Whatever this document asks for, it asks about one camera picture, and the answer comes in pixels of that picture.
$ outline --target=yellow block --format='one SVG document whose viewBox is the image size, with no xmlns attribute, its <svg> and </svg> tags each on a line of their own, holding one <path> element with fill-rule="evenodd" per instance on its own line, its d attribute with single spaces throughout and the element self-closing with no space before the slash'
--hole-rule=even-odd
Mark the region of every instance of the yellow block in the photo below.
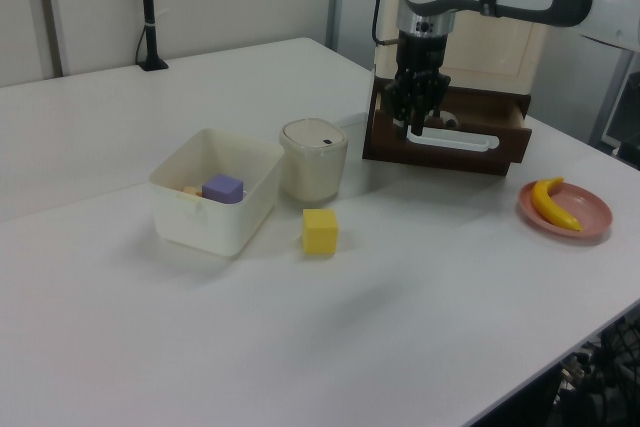
<svg viewBox="0 0 640 427">
<path fill-rule="evenodd" d="M 338 220 L 332 209 L 302 211 L 302 247 L 305 254 L 335 254 Z"/>
</svg>

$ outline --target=yellow banana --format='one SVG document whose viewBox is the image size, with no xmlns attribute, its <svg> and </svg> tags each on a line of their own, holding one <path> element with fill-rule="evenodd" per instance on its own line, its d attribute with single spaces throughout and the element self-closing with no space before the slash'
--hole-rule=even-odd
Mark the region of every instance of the yellow banana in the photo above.
<svg viewBox="0 0 640 427">
<path fill-rule="evenodd" d="M 548 222 L 557 227 L 581 232 L 582 225 L 580 225 L 578 219 L 556 204 L 549 196 L 549 191 L 562 182 L 564 182 L 562 177 L 539 180 L 533 186 L 531 201 L 540 215 L 547 219 Z"/>
</svg>

